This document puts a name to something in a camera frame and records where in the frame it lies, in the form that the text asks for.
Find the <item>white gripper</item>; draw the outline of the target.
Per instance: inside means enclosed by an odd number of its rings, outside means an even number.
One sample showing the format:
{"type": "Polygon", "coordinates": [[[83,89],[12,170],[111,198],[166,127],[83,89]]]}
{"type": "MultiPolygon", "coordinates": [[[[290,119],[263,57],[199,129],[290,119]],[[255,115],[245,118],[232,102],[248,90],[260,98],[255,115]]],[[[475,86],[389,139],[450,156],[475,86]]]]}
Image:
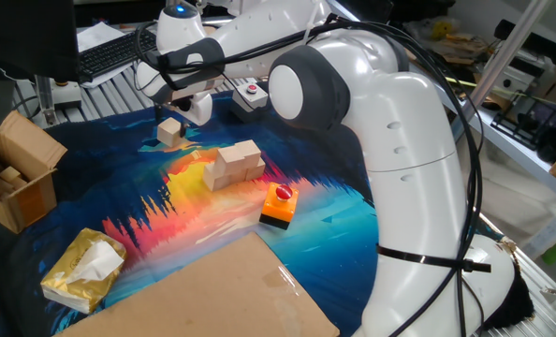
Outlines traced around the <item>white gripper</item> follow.
{"type": "MultiPolygon", "coordinates": [[[[212,116],[213,100],[209,93],[197,93],[183,98],[176,98],[170,102],[170,107],[180,113],[185,119],[195,125],[206,124],[212,116]]],[[[154,116],[156,121],[161,121],[163,117],[163,107],[156,104],[154,106],[154,116]]],[[[179,137],[183,138],[187,130],[187,124],[181,123],[179,137]]]]}

